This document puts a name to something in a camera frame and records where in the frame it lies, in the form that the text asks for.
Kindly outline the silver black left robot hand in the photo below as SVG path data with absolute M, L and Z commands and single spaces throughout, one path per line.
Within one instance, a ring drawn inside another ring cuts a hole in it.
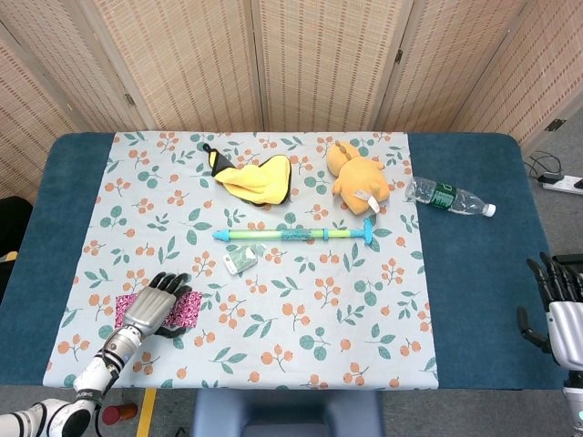
M 142 340 L 150 335 L 174 339 L 184 334 L 187 330 L 184 327 L 172 330 L 163 324 L 179 299 L 192 291 L 188 279 L 188 273 L 158 273 L 128 307 L 122 327 L 137 330 Z

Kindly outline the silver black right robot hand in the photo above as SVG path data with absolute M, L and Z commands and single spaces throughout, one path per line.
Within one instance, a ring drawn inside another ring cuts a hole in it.
M 517 308 L 517 327 L 523 339 L 553 356 L 555 363 L 571 372 L 582 371 L 582 264 L 580 256 L 550 256 L 527 260 L 542 301 L 547 335 L 534 331 L 527 310 Z

